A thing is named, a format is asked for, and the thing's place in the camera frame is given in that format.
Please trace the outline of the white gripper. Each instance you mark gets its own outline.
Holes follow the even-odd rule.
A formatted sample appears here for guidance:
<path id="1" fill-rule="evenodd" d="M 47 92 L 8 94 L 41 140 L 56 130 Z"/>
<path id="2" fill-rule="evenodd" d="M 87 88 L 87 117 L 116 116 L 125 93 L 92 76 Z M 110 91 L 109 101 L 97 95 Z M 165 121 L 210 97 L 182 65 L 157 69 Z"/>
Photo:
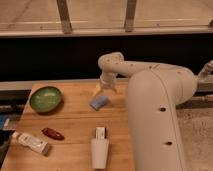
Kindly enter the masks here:
<path id="1" fill-rule="evenodd" d="M 102 92 L 102 88 L 103 89 L 112 89 L 112 91 L 115 94 L 117 94 L 115 80 L 116 80 L 116 75 L 114 73 L 103 72 L 100 76 L 100 85 L 97 84 L 94 89 L 94 96 L 97 96 L 98 94 L 100 94 Z"/>

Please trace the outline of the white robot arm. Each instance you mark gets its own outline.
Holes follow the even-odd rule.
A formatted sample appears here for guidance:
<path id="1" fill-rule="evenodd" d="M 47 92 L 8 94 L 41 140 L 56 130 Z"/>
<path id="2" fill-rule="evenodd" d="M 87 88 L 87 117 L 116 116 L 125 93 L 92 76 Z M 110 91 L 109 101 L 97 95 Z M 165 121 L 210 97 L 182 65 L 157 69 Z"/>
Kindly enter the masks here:
<path id="1" fill-rule="evenodd" d="M 213 60 L 198 74 L 165 63 L 127 61 L 120 52 L 98 59 L 96 94 L 115 90 L 117 75 L 129 78 L 126 109 L 136 171 L 187 171 L 176 106 L 188 101 L 213 72 Z"/>

